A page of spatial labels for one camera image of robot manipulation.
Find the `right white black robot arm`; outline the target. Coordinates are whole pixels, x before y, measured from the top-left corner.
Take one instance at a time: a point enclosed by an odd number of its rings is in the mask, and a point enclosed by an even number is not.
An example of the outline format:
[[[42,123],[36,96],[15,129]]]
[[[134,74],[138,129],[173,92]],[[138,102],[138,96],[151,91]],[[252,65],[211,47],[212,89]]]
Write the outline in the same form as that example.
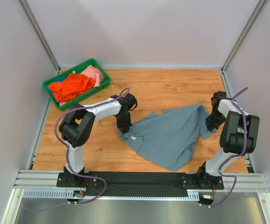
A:
[[[225,92],[213,94],[212,112],[206,118],[209,131],[223,126],[220,135],[220,148],[213,158],[205,161],[197,173],[181,175],[184,189],[223,189],[224,170],[236,159],[255,150],[260,118],[245,112],[236,102],[244,88],[232,98]]]

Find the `grey-blue t shirt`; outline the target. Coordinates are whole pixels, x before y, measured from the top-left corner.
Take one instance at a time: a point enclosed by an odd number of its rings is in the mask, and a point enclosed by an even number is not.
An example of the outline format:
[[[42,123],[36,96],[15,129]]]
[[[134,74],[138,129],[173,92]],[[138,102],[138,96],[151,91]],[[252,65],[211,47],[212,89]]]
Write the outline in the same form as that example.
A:
[[[144,159],[170,171],[190,161],[199,137],[211,136],[206,126],[208,112],[203,105],[188,105],[151,113],[134,123],[119,138]]]

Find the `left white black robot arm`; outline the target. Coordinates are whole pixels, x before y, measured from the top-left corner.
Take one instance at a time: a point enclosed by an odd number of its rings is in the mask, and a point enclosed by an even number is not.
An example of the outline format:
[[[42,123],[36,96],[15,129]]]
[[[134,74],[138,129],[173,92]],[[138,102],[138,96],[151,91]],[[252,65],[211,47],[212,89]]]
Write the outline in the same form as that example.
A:
[[[57,187],[85,187],[88,178],[84,177],[83,148],[94,123],[115,116],[118,130],[127,133],[132,126],[130,111],[136,107],[137,99],[130,93],[114,95],[93,105],[74,104],[71,107],[58,128],[60,141],[66,147],[66,164],[58,175]]]

